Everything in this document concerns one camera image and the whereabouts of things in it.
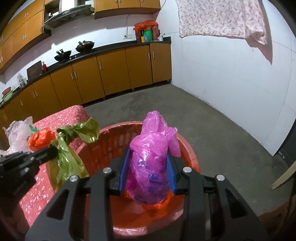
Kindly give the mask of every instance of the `purple plastic bag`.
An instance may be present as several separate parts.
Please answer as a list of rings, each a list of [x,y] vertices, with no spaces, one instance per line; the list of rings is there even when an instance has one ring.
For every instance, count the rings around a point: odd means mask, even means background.
[[[130,143],[132,156],[126,190],[138,204],[154,205],[169,192],[166,175],[168,147],[180,157],[177,129],[168,127],[158,111],[149,112],[143,121],[141,134]]]

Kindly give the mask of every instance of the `silver screw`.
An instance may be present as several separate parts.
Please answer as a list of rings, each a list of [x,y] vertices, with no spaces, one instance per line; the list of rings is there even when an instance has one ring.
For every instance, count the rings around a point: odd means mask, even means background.
[[[225,176],[223,176],[222,174],[217,175],[217,180],[218,181],[224,181],[225,180]]]
[[[184,167],[183,172],[190,173],[192,171],[191,167]]]
[[[105,167],[103,169],[103,173],[105,173],[105,174],[110,173],[110,172],[112,172],[112,169],[110,167]]]
[[[71,182],[76,182],[78,180],[78,176],[77,175],[73,175],[70,177],[70,181]]]

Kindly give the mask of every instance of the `olive green plastic bag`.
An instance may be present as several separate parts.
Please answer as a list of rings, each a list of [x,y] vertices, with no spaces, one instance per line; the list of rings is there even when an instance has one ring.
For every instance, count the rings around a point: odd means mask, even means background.
[[[57,147],[58,156],[46,163],[47,173],[54,192],[68,180],[72,175],[80,178],[88,177],[89,174],[74,150],[69,144],[77,137],[85,143],[91,143],[99,138],[100,131],[98,123],[89,118],[87,122],[77,123],[73,126],[63,126],[56,129],[57,140],[51,144]]]

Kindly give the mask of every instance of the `black countertop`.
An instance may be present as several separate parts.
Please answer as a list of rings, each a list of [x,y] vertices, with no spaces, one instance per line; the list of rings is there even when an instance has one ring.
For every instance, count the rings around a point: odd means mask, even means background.
[[[134,46],[142,46],[142,45],[148,45],[151,43],[171,43],[171,37],[164,37],[163,41],[151,41],[151,42],[145,42],[145,43],[139,43],[136,40],[133,41],[125,41],[125,42],[120,42],[120,43],[115,43],[115,44],[108,44],[105,46],[100,46],[97,48],[93,48],[91,50],[90,53],[88,54],[81,54],[81,53],[77,53],[75,55],[70,56],[70,60],[65,62],[65,63],[59,63],[56,62],[50,66],[47,67],[47,71],[41,75],[39,75],[38,77],[32,79],[32,80],[28,80],[28,84],[26,84],[24,87],[19,88],[15,93],[13,93],[12,97],[9,99],[9,101],[6,101],[5,103],[3,103],[1,105],[1,108],[5,107],[15,96],[17,96],[21,91],[23,91],[24,89],[26,89],[29,85],[33,84],[34,82],[38,81],[39,79],[41,79],[44,76],[49,75],[50,73],[63,68],[67,65],[73,64],[74,62],[80,61],[82,59],[85,58],[89,58],[91,56],[95,56],[110,50],[115,50],[115,49],[120,49],[120,48],[126,48],[126,47],[134,47]]]

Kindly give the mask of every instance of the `wall socket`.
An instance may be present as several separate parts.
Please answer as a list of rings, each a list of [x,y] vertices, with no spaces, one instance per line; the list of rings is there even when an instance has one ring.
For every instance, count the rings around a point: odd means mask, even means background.
[[[128,37],[126,38],[126,36],[123,36],[123,39],[131,39],[131,34],[128,34]]]

